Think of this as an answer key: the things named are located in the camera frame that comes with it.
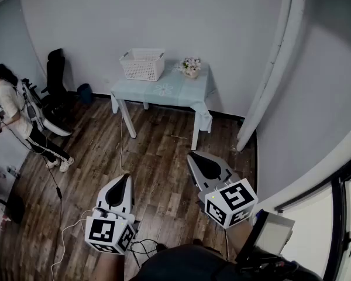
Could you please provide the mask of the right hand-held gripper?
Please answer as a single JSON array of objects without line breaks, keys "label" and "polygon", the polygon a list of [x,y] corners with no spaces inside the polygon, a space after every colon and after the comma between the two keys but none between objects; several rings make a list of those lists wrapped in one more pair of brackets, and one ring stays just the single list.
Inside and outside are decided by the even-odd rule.
[{"label": "right hand-held gripper", "polygon": [[199,188],[200,207],[210,219],[228,229],[251,216],[257,195],[222,158],[193,152],[187,155],[187,165]]}]

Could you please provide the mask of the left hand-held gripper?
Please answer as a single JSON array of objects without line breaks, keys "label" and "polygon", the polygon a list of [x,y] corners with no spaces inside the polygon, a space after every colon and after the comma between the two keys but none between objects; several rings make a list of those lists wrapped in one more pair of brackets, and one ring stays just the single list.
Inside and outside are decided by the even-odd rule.
[{"label": "left hand-held gripper", "polygon": [[[130,214],[134,204],[132,176],[126,173],[111,180],[99,191],[97,207],[86,218],[85,242],[99,252],[125,254],[136,234],[135,216]],[[103,208],[125,210],[120,213]]]}]

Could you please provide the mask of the white plastic laundry basket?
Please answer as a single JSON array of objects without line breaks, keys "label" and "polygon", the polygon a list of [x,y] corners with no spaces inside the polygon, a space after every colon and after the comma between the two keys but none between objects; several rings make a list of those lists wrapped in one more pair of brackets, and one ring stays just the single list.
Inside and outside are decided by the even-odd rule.
[{"label": "white plastic laundry basket", "polygon": [[128,80],[156,82],[165,66],[164,49],[130,49],[119,61]]}]

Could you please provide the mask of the person's right forearm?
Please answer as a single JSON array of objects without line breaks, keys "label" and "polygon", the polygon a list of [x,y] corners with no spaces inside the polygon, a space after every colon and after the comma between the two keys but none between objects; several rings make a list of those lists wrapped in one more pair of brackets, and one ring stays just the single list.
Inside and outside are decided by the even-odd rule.
[{"label": "person's right forearm", "polygon": [[231,250],[234,250],[237,255],[240,253],[252,229],[253,226],[249,220],[243,220],[225,230],[227,261],[230,261]]}]

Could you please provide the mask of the person's left forearm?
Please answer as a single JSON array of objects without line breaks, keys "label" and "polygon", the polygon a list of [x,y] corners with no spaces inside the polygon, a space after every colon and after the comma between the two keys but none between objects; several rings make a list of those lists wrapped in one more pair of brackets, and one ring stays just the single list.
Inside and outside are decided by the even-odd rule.
[{"label": "person's left forearm", "polygon": [[101,253],[91,281],[124,281],[125,256]]}]

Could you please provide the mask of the white table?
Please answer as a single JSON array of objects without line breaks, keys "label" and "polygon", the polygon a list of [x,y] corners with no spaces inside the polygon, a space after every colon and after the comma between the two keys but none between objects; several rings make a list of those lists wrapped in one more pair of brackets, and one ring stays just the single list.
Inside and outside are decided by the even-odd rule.
[{"label": "white table", "polygon": [[[114,114],[118,113],[118,110],[121,111],[122,118],[126,124],[126,127],[129,131],[131,138],[135,139],[137,137],[137,133],[135,131],[135,127],[132,123],[131,117],[129,115],[128,108],[126,106],[126,101],[123,99],[116,98],[111,93],[111,104],[112,111]],[[192,143],[191,150],[197,149],[198,136],[200,131],[205,131],[210,133],[212,126],[212,115],[209,113],[207,106],[204,102],[198,102],[191,106],[191,109],[195,111],[194,118],[194,129],[192,134]]]}]

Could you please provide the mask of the white curved panel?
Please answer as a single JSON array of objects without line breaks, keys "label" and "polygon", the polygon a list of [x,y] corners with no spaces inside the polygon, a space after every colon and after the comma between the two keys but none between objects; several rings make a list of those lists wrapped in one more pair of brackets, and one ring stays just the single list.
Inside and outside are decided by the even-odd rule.
[{"label": "white curved panel", "polygon": [[59,136],[70,136],[71,135],[70,131],[64,130],[64,129],[60,128],[59,126],[56,126],[55,124],[51,123],[46,118],[43,119],[42,123],[43,123],[45,128],[47,128],[51,132],[55,133],[56,135],[59,135]]}]

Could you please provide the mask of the black chest-mounted screen device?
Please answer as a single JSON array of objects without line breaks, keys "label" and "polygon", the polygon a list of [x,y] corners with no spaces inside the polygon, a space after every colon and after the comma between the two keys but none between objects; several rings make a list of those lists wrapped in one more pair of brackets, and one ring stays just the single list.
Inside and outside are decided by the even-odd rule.
[{"label": "black chest-mounted screen device", "polygon": [[253,268],[276,262],[290,239],[295,221],[260,210],[250,235],[235,262],[241,268]]}]

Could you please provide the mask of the person's dark clothed torso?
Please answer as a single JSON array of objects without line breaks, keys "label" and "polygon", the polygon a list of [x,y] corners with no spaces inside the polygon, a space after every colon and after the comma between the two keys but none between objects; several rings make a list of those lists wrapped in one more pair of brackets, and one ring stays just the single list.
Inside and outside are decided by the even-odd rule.
[{"label": "person's dark clothed torso", "polygon": [[237,272],[235,264],[201,245],[164,249],[149,258],[130,281],[322,281],[299,266],[285,278],[265,273]]}]

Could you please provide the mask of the pink and white flower pot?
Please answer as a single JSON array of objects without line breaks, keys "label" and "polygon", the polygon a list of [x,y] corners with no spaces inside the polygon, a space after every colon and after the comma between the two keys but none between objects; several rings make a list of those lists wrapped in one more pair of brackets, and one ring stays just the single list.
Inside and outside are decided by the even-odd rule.
[{"label": "pink and white flower pot", "polygon": [[199,58],[185,58],[178,69],[188,78],[197,78],[201,70],[201,60]]}]

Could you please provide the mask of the dark blue waste bin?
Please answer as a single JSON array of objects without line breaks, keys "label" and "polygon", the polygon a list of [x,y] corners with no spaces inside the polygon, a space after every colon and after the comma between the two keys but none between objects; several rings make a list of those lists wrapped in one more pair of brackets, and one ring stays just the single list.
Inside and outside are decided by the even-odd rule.
[{"label": "dark blue waste bin", "polygon": [[88,83],[81,84],[77,88],[77,94],[83,104],[89,105],[93,102],[93,93]]}]

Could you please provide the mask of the black office chair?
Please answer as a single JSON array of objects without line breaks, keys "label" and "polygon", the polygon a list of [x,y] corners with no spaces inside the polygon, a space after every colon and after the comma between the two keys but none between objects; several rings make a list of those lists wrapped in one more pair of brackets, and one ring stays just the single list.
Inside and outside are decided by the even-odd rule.
[{"label": "black office chair", "polygon": [[41,93],[48,94],[41,99],[43,114],[51,123],[64,131],[71,133],[72,129],[64,120],[70,118],[73,107],[73,96],[68,93],[63,84],[66,58],[62,49],[49,53],[47,61],[47,85]]}]

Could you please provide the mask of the white wall pipe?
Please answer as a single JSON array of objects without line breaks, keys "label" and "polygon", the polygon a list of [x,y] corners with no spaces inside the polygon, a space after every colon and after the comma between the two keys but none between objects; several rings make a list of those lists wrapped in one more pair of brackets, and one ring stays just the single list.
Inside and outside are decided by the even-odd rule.
[{"label": "white wall pipe", "polygon": [[241,152],[258,127],[283,78],[304,16],[306,0],[281,0],[280,14],[270,55],[243,125],[237,135]]}]

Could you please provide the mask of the black window frame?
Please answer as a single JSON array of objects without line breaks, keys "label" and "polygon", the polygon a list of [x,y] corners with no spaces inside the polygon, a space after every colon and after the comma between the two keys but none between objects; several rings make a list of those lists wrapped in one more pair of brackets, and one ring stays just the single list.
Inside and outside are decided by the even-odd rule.
[{"label": "black window frame", "polygon": [[309,190],[291,198],[290,200],[277,205],[274,210],[279,214],[297,202],[304,201],[311,194],[315,194],[326,186],[332,188],[332,237],[326,271],[323,276],[324,281],[336,281],[342,259],[351,247],[350,232],[347,230],[347,192],[346,182],[351,180],[351,159],[332,173],[326,179],[311,187]]}]

